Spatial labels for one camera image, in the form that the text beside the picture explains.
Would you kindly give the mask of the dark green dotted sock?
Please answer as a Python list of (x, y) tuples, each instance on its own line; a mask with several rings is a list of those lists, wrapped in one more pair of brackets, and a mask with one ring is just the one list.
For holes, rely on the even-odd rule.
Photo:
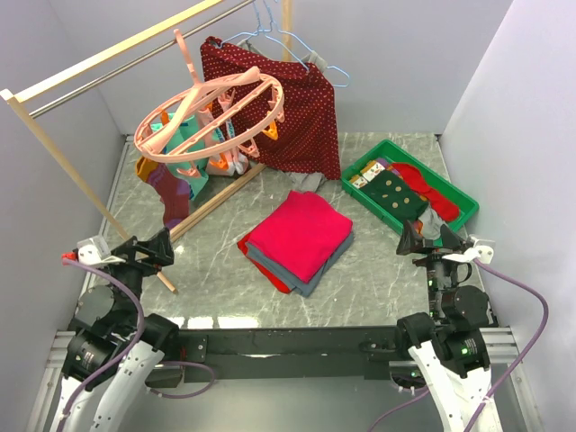
[(382, 171), (360, 191), (399, 222), (417, 220), (428, 207), (426, 201), (390, 171)]

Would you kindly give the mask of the pink round clip hanger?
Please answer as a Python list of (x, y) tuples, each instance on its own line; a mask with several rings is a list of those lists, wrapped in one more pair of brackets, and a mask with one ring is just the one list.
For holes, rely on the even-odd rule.
[[(134, 133), (135, 148), (144, 158), (163, 164), (178, 164), (178, 173), (188, 177), (200, 175), (196, 166), (198, 160), (218, 156), (235, 147), (257, 158), (259, 150), (254, 137), (271, 131), (274, 122), (284, 119), (284, 90), (281, 83), (261, 72), (258, 67), (203, 82), (196, 73), (182, 33), (174, 30), (174, 35), (193, 85), (163, 102), (141, 121)], [(232, 106), (226, 112), (218, 103), (218, 97), (222, 94), (234, 94)], [(262, 95), (268, 95), (270, 100), (269, 109), (261, 120), (238, 135), (229, 136), (219, 143), (210, 143), (215, 131)], [(199, 130), (168, 150), (168, 142), (190, 117), (197, 120)]]

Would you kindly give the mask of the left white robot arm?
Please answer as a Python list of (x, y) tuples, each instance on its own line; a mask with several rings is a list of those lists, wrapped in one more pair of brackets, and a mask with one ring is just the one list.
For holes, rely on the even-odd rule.
[(154, 367), (177, 356), (179, 327), (156, 313), (146, 315), (140, 303), (144, 279), (174, 260), (167, 228), (115, 248), (95, 236), (63, 255), (63, 265), (104, 282), (81, 295), (71, 321), (75, 335), (67, 345), (51, 430), (118, 430)]

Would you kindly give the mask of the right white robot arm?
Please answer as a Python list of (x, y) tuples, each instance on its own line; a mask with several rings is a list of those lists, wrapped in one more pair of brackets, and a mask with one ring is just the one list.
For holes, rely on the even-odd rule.
[(395, 348), (416, 362), (445, 431), (500, 431), (500, 415), (487, 392), (491, 361), (481, 330), (493, 323), (489, 297), (458, 275), (459, 266), (474, 260), (488, 264), (494, 249), (489, 241), (461, 238), (444, 225), (436, 246), (403, 222), (396, 249), (413, 254), (415, 266), (427, 272), (428, 310), (397, 322)]

